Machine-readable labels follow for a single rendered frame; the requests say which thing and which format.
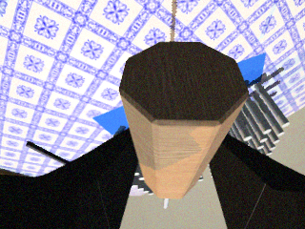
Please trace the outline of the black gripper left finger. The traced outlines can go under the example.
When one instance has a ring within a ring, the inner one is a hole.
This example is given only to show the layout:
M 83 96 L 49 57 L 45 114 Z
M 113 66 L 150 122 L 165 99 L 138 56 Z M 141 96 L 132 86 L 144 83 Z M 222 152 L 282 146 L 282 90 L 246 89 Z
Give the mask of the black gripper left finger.
M 119 229 L 137 161 L 127 127 L 43 176 L 0 175 L 0 229 Z

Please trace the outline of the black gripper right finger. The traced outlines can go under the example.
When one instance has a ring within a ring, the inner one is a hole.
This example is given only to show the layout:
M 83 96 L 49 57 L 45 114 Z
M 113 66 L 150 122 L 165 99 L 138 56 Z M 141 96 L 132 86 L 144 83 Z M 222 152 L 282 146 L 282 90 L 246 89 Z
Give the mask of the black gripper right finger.
M 209 165 L 228 229 L 305 229 L 305 176 L 226 135 Z

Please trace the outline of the black thin rod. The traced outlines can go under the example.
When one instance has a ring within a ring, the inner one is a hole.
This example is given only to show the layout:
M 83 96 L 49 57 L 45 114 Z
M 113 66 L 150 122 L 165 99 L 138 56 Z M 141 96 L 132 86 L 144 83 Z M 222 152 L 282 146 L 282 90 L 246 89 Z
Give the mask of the black thin rod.
M 49 157 L 50 159 L 53 159 L 54 161 L 58 161 L 58 163 L 61 163 L 64 165 L 70 163 L 68 160 L 62 159 L 62 157 L 60 157 L 60 156 L 55 156 L 53 153 L 47 152 L 47 150 L 45 150 L 43 148 L 39 148 L 39 146 L 33 144 L 33 142 L 28 141 L 26 146 L 27 146 L 27 148 L 30 148 L 30 149 L 34 150 L 35 152 L 42 154 L 42 156 L 46 156 L 46 157 Z

